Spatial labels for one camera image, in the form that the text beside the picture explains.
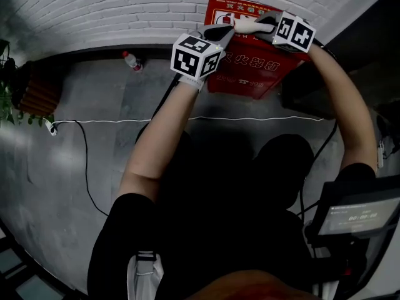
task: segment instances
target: red fire extinguisher box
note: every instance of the red fire extinguisher box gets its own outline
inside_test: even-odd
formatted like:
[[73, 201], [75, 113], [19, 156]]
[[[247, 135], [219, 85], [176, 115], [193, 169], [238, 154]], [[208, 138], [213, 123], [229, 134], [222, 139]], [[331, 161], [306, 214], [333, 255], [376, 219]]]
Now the red fire extinguisher box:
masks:
[[[204, 24], [234, 25], [234, 18], [256, 19], [272, 10], [278, 9], [242, 0], [209, 0]], [[289, 71], [309, 61], [307, 54], [279, 50], [252, 34], [235, 34], [225, 51], [219, 70], [207, 80], [209, 92], [254, 99], [263, 98]]]

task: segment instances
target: concrete floor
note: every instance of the concrete floor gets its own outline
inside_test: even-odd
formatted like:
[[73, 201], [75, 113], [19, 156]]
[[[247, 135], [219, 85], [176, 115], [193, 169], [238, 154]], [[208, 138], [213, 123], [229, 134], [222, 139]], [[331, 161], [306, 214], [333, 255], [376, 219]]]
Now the concrete floor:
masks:
[[[174, 73], [169, 61], [152, 60], [141, 74], [123, 60], [82, 62], [64, 80], [56, 120], [148, 119]], [[278, 90], [254, 101], [227, 94], [199, 95], [192, 116], [283, 117]], [[85, 124], [89, 145], [89, 188], [100, 209], [109, 212], [129, 153], [143, 123]], [[254, 154], [269, 139], [300, 134], [314, 152], [332, 121], [189, 121], [187, 131], [199, 141], [204, 131], [227, 130], [246, 135]], [[316, 161], [304, 190], [304, 204], [318, 200], [323, 183], [335, 179], [343, 144], [337, 132]], [[51, 137], [45, 127], [2, 124], [0, 129], [0, 216], [27, 252], [62, 282], [86, 292], [86, 274], [94, 242], [106, 220], [86, 193], [83, 135], [75, 124], [62, 124]], [[299, 211], [297, 202], [292, 210]], [[312, 219], [314, 210], [306, 220]]]

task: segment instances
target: digital display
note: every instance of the digital display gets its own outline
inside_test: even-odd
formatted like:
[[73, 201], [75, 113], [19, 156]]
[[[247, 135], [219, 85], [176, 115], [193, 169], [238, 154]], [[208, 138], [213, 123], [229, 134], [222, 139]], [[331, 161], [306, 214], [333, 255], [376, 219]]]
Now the digital display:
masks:
[[363, 204], [331, 206], [319, 235], [359, 233], [383, 227], [399, 205], [400, 197]]

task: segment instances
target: power strip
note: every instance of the power strip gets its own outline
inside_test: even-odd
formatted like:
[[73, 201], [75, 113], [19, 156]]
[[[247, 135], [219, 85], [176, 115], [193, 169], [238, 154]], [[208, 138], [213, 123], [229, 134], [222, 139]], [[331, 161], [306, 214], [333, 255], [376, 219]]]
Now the power strip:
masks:
[[44, 125], [47, 127], [47, 130], [49, 130], [50, 134], [51, 134], [53, 137], [57, 136], [57, 128], [56, 128], [56, 126], [55, 126], [53, 123], [51, 123], [51, 122], [48, 121], [48, 120], [45, 120], [45, 121], [44, 121]]

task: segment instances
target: white cable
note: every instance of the white cable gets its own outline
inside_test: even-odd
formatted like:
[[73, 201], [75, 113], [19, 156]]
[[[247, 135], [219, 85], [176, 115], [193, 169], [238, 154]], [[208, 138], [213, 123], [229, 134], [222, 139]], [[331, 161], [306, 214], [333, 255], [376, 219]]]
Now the white cable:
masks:
[[[313, 117], [298, 117], [298, 116], [289, 116], [289, 117], [267, 117], [264, 119], [260, 119], [257, 117], [206, 117], [206, 116], [198, 116], [198, 117], [190, 117], [189, 120], [197, 120], [197, 119], [207, 119], [207, 120], [228, 120], [228, 121], [241, 121], [241, 120], [253, 120], [253, 121], [268, 121], [268, 120], [286, 120], [286, 119], [303, 119], [303, 120], [312, 120], [312, 121], [322, 121], [324, 119], [314, 119]], [[151, 119], [144, 119], [144, 120], [135, 120], [135, 119], [127, 119], [127, 120], [88, 120], [88, 121], [80, 121], [77, 120], [79, 123], [126, 123], [126, 122], [133, 122], [133, 123], [147, 123], [151, 121]], [[61, 120], [61, 121], [54, 121], [53, 124], [57, 123], [74, 123], [75, 120]]]

